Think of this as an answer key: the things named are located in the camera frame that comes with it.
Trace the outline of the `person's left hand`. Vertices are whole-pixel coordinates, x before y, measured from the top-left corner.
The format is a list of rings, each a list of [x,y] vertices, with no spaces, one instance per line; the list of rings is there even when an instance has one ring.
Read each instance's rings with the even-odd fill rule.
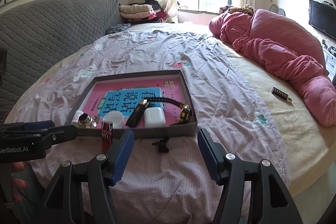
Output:
[[[18,173],[23,172],[27,167],[26,162],[14,162],[12,163],[11,172],[12,173]],[[11,177],[11,187],[12,187],[12,194],[13,199],[18,202],[23,202],[25,199],[16,192],[16,190],[19,189],[26,189],[29,186],[29,183],[25,180],[22,180],[21,178]]]

